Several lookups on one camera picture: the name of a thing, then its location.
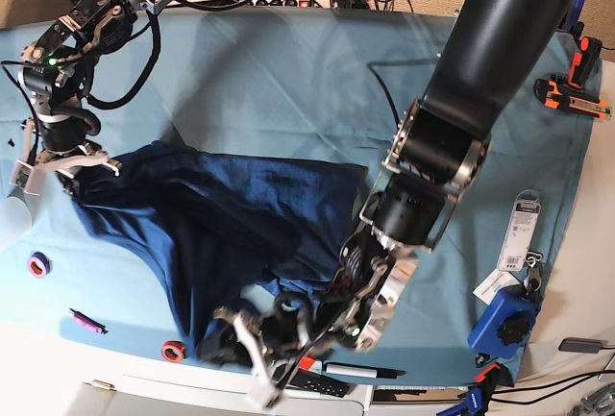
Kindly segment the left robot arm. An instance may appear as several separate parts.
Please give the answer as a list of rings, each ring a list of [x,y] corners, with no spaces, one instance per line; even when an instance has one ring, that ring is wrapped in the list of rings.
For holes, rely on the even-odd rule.
[[[273,408],[301,360],[319,346],[375,348],[416,267],[416,252],[439,242],[488,154],[493,125],[574,2],[464,0],[423,96],[399,123],[382,163],[388,184],[371,189],[321,304],[284,292],[261,323],[215,311],[251,359],[256,406]]]

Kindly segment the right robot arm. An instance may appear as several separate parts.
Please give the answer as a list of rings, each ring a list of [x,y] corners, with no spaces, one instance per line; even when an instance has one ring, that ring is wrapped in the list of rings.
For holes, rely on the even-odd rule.
[[[95,112],[120,109],[143,88],[160,57],[160,13],[172,3],[197,11],[224,12],[253,1],[228,0],[209,6],[193,0],[78,0],[70,12],[26,45],[18,60],[1,63],[29,111],[21,124],[23,151],[13,165],[10,186],[37,196],[46,177],[57,175],[64,190],[72,194],[85,168],[103,167],[118,175],[121,162],[93,140],[102,129]],[[150,57],[125,95],[103,101],[92,93],[95,67],[101,57],[121,50],[135,38],[139,12],[145,12],[152,34]]]

